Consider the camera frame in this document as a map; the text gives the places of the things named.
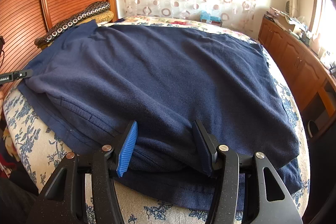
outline floral bedsheet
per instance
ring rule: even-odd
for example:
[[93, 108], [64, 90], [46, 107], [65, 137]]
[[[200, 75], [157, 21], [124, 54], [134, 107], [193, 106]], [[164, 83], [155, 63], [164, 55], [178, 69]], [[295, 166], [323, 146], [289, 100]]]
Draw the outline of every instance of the floral bedsheet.
[[[204, 32], [229, 34], [247, 43], [255, 43], [250, 37], [229, 29], [220, 28], [206, 23], [175, 20], [153, 17], [129, 17], [119, 23], [99, 24], [110, 25], [148, 25], [162, 27], [194, 28]], [[269, 63], [269, 72], [273, 77], [279, 96], [288, 115], [297, 137], [300, 141], [300, 154], [298, 163], [300, 167], [303, 187], [292, 195], [293, 201], [302, 216], [307, 204], [310, 188], [310, 166], [307, 140], [302, 120], [294, 101], [294, 98], [283, 78], [280, 70], [268, 54], [263, 51]], [[7, 126], [17, 153], [26, 168], [31, 179], [39, 191], [51, 173], [57, 167], [63, 156], [70, 151], [62, 140], [57, 138], [54, 132], [40, 120], [25, 97], [15, 87], [8, 93], [3, 103], [3, 109]], [[207, 218], [207, 212], [180, 208], [173, 204], [149, 198], [122, 184], [115, 182], [115, 189], [120, 204], [120, 209], [127, 224], [137, 223], [191, 223], [203, 224]], [[91, 176], [86, 176], [86, 206], [89, 223], [95, 223], [95, 215], [92, 203]], [[236, 214], [236, 224], [240, 223], [242, 213]]]

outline blue floral pattern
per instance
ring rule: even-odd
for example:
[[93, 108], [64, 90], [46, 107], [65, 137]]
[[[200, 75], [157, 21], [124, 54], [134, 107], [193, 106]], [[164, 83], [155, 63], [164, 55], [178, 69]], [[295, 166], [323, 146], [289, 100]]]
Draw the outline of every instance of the blue floral pattern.
[[[108, 23], [105, 24], [105, 26], [113, 24], [193, 28], [210, 33], [228, 34], [245, 42], [255, 43], [244, 34], [214, 25], [188, 20], [178, 20], [178, 22], [176, 22], [175, 19], [130, 17], [122, 23]], [[293, 194], [292, 198], [300, 215], [303, 215], [308, 203], [310, 190], [309, 156], [305, 131], [296, 103], [283, 76], [265, 49], [263, 49], [263, 53], [268, 62], [269, 72], [273, 77], [275, 87], [281, 98], [288, 119], [300, 141], [298, 162], [303, 187]], [[36, 183], [38, 189], [41, 190], [60, 160], [67, 152], [71, 151], [71, 149], [68, 148], [62, 140], [57, 138], [54, 132], [39, 119], [25, 97], [16, 88], [12, 88], [7, 94], [3, 102], [3, 110], [8, 130], [18, 155], [31, 179]], [[207, 218], [207, 212], [179, 208], [169, 203], [157, 202], [117, 182], [115, 182], [115, 188], [124, 221], [125, 223], [128, 222], [128, 224], [135, 224], [136, 222], [154, 224], [163, 221], [167, 224], [177, 222], [203, 224]], [[85, 196], [88, 222], [94, 224], [95, 213], [92, 203], [90, 180], [86, 181]], [[241, 220], [242, 213], [236, 213], [235, 224], [240, 223]]]

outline metal screw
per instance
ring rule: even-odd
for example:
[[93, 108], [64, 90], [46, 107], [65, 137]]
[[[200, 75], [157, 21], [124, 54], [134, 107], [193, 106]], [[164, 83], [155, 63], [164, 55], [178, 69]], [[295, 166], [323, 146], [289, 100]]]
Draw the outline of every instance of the metal screw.
[[259, 159], [263, 159], [263, 158], [265, 158], [265, 154], [264, 154], [263, 152], [257, 152], [257, 153], [255, 154], [255, 156], [256, 156], [257, 158], [259, 158]]
[[73, 152], [69, 152], [69, 153], [66, 154], [66, 157], [69, 160], [72, 159], [74, 156], [75, 156], [75, 153], [73, 153]]
[[102, 148], [101, 148], [103, 151], [110, 151], [112, 149], [112, 146], [110, 146], [109, 144], [106, 144], [104, 145]]
[[219, 149], [220, 149], [220, 151], [228, 151], [229, 150], [229, 147], [227, 146], [227, 145], [225, 145], [225, 144], [221, 144], [220, 146], [219, 146]]

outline folded blanket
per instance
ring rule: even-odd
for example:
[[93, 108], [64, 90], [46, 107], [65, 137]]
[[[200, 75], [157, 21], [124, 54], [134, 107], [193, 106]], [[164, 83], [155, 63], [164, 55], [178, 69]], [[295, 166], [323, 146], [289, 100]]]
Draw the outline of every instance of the folded blanket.
[[264, 152], [282, 167], [288, 189], [300, 188], [298, 140], [259, 44], [191, 28], [88, 22], [62, 34], [28, 68], [34, 76], [19, 90], [78, 154], [137, 120], [130, 170], [120, 179], [130, 188], [209, 209], [214, 181], [201, 168], [196, 118], [236, 152]]

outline dark pants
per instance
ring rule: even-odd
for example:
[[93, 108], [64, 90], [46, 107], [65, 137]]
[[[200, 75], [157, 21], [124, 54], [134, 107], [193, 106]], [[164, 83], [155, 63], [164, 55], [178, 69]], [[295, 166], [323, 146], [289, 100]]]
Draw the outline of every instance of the dark pants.
[[9, 179], [0, 178], [0, 222], [24, 224], [36, 196]]

